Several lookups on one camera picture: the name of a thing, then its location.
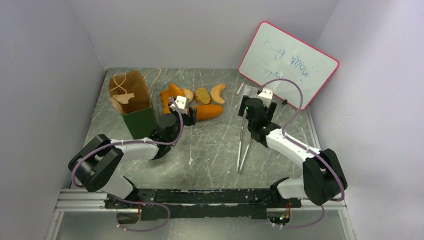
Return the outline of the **orange fake baguette loaf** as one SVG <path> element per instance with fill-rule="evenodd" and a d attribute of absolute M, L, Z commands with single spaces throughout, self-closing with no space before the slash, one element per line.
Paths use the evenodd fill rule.
<path fill-rule="evenodd" d="M 218 117 L 223 112 L 223 107 L 215 104 L 196 105 L 196 121 Z"/>

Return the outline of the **white ruler package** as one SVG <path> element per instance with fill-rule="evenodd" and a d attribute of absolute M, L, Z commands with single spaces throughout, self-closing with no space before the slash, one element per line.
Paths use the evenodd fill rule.
<path fill-rule="evenodd" d="M 243 96 L 248 96 L 249 98 L 255 98 L 258 95 L 258 88 L 250 85 L 244 85 L 239 92 L 239 102 L 237 108 L 240 109 Z"/>

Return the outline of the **round tan fake bun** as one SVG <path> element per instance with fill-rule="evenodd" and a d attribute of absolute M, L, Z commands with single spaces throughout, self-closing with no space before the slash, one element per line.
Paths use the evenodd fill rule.
<path fill-rule="evenodd" d="M 183 88 L 182 91 L 184 93 L 184 96 L 187 98 L 187 102 L 191 103 L 194 99 L 194 93 L 192 92 L 192 90 L 188 88 Z"/>

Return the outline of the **tan fake croissant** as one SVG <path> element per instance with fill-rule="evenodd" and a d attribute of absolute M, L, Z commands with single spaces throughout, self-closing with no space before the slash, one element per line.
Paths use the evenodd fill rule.
<path fill-rule="evenodd" d="M 214 103 L 223 105 L 226 101 L 221 97 L 222 91 L 226 88 L 224 83 L 219 83 L 215 85 L 211 91 L 210 96 Z"/>

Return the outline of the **orange fake bread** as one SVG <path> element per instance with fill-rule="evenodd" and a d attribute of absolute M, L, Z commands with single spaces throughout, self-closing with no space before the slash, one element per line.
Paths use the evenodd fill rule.
<path fill-rule="evenodd" d="M 163 115 L 170 114 L 171 112 L 170 112 L 170 109 L 169 109 L 169 103 L 170 103 L 171 95 L 170 95 L 169 90 L 167 89 L 167 90 L 161 91 L 159 96 L 160 96 L 160 100 L 161 100 L 162 107 L 163 107 L 162 114 Z"/>

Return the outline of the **silver metal tongs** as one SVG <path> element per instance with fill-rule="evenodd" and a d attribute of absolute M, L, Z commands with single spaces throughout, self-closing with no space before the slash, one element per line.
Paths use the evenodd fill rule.
<path fill-rule="evenodd" d="M 246 157 L 248 154 L 248 151 L 250 149 L 251 140 L 248 142 L 247 147 L 243 151 L 243 134 L 244 134 L 244 128 L 245 128 L 245 121 L 246 117 L 242 115 L 241 125 L 240 125 L 240 132 L 239 132 L 239 142 L 238 142 L 238 158 L 237 158 L 237 168 L 236 172 L 238 174 L 242 173 Z"/>

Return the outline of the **green paper bag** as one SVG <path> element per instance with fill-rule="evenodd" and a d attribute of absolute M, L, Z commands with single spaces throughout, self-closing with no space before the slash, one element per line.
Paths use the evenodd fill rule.
<path fill-rule="evenodd" d="M 109 79 L 108 92 L 112 106 L 122 117 L 134 140 L 153 133 L 157 118 L 150 90 L 138 70 L 116 73 Z"/>

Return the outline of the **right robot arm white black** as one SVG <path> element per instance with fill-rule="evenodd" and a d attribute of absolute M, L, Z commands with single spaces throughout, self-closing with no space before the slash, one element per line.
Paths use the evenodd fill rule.
<path fill-rule="evenodd" d="M 311 147 L 272 121 L 276 103 L 265 106 L 258 97 L 242 97 L 238 115 L 247 120 L 250 137 L 274 150 L 302 169 L 302 177 L 283 178 L 271 185 L 270 202 L 282 207 L 289 199 L 308 199 L 317 206 L 344 200 L 348 187 L 337 154 L 330 148 Z"/>

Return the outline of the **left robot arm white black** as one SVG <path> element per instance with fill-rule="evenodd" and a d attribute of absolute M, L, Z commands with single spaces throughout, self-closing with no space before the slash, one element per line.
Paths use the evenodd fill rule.
<path fill-rule="evenodd" d="M 179 141 L 183 128 L 196 124 L 194 107 L 178 108 L 170 104 L 170 113 L 164 114 L 148 137 L 132 140 L 110 139 L 105 134 L 96 135 L 69 162 L 73 184 L 88 192 L 102 191 L 126 208 L 134 207 L 139 200 L 139 190 L 116 170 L 125 162 L 157 160 L 165 156 Z"/>

